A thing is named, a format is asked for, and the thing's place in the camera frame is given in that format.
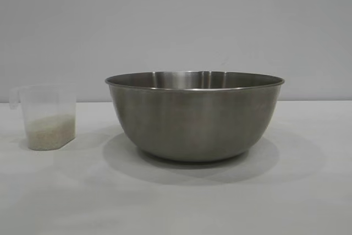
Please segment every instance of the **white rice grain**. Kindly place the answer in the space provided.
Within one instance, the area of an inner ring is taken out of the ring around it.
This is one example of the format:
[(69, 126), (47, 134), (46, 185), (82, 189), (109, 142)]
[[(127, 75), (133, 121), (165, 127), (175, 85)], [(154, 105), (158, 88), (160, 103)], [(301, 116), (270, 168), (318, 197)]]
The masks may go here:
[(56, 115), (41, 118), (29, 123), (26, 131), (30, 149), (59, 149), (75, 138), (75, 116)]

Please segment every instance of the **cup handle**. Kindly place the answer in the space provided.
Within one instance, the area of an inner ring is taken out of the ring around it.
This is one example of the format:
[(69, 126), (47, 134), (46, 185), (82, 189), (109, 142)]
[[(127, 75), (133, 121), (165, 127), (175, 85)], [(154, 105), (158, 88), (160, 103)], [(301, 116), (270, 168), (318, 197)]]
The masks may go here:
[(15, 110), (19, 103), (19, 88), (12, 88), (9, 95), (10, 109)]

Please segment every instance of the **rice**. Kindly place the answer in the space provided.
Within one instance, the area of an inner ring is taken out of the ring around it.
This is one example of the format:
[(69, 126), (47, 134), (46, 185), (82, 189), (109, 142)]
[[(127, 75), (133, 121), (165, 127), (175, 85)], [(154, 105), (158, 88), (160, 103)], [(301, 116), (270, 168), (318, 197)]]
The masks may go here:
[(30, 149), (59, 149), (75, 138), (75, 116), (56, 115), (37, 119), (27, 125), (26, 131)]

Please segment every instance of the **bowl rim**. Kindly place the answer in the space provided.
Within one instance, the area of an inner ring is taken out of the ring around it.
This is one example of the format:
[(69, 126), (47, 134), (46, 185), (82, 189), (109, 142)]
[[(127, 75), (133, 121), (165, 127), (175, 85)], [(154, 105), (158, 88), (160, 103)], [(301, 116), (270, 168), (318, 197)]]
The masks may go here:
[[(245, 87), (238, 87), (238, 88), (188, 88), (188, 89), (175, 89), (175, 88), (150, 88), (145, 86), (133, 86), (133, 85), (120, 85), (111, 82), (112, 79), (123, 76), (123, 75), (132, 75), (132, 74), (157, 74), (157, 73), (201, 73), (201, 72), (208, 72), (208, 73), (234, 73), (234, 74), (246, 74), (246, 75), (253, 75), (253, 76), (262, 76), (262, 77), (271, 77), (278, 79), (277, 83), (268, 84), (268, 85), (256, 85), (256, 86), (245, 86)], [(268, 75), (268, 74), (258, 74), (258, 73), (246, 73), (246, 72), (225, 72), (225, 71), (155, 71), (155, 72), (136, 72), (136, 73), (127, 73), (127, 74), (118, 74), (113, 75), (105, 79), (105, 83), (109, 86), (116, 86), (119, 88), (128, 88), (128, 89), (139, 89), (139, 90), (151, 90), (151, 91), (231, 91), (231, 90), (251, 90), (251, 89), (258, 89), (258, 88), (269, 88), (271, 86), (280, 86), (285, 83), (285, 80), (281, 77)]]

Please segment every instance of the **plastic measuring cup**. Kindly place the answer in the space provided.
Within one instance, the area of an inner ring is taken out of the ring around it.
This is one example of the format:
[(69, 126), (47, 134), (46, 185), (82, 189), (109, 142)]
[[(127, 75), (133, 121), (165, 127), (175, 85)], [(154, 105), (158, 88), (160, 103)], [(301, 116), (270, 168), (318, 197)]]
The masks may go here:
[(42, 84), (10, 91), (10, 108), (21, 102), (29, 148), (55, 150), (75, 138), (76, 93), (70, 84)]

